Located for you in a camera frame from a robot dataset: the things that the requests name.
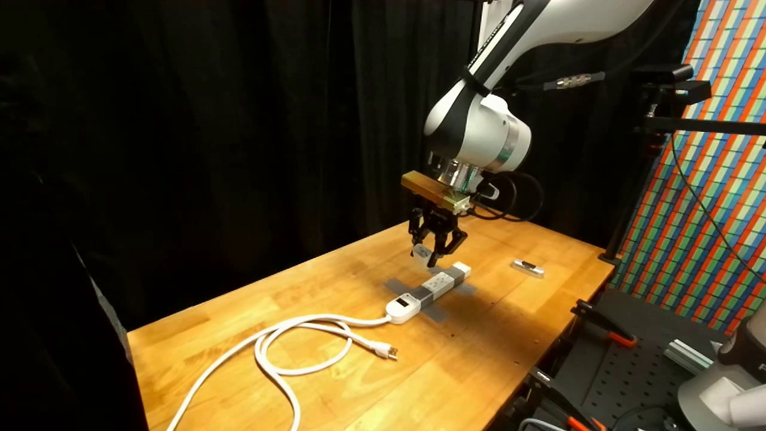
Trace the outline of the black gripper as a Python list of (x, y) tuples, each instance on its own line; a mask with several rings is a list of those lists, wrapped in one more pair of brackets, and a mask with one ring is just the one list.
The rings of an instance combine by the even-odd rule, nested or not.
[(456, 227), (456, 217), (444, 208), (411, 208), (408, 210), (408, 239), (411, 246), (424, 245), (426, 234), (432, 234), (432, 251), (426, 260), (427, 269), (437, 264), (441, 255), (453, 253), (454, 246), (467, 237), (465, 229)]

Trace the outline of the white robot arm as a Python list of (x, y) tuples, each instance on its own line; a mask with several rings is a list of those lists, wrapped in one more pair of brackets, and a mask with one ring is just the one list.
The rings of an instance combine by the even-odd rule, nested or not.
[(498, 87), (536, 47), (590, 46), (627, 32), (654, 0), (516, 0), (461, 76), (432, 102), (424, 119), (424, 143), (437, 161), (435, 174), (415, 169), (435, 194), (415, 191), (408, 237), (411, 251), (432, 269), (467, 237), (456, 217), (471, 208), (486, 172), (511, 172), (530, 146), (530, 129), (510, 113)]

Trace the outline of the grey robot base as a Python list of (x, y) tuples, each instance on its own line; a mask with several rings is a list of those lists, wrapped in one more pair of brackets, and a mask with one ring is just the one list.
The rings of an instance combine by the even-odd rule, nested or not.
[(694, 431), (766, 431), (766, 306), (723, 343), (717, 362), (678, 390)]

